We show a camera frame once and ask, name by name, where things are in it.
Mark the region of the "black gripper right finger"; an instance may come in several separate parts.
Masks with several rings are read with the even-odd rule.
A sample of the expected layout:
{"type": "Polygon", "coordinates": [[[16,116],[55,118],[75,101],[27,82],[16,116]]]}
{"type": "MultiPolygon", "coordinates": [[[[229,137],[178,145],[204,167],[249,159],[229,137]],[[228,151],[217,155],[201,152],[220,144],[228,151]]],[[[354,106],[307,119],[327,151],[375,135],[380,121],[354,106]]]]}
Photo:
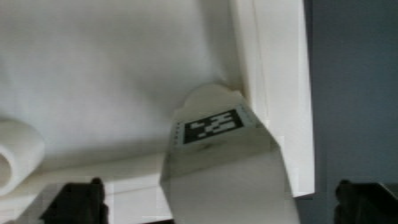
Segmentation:
{"type": "Polygon", "coordinates": [[[398,183],[355,183],[336,187],[334,224],[398,224],[398,183]]]}

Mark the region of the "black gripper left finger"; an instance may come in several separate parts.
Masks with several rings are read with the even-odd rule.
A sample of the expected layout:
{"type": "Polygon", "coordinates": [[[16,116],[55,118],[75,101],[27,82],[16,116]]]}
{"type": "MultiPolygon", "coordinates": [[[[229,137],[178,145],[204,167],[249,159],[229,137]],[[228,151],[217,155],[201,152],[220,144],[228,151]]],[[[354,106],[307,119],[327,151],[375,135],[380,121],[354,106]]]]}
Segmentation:
{"type": "Polygon", "coordinates": [[[43,224],[108,224],[105,185],[100,178],[89,183],[68,183],[39,216],[43,224]]]}

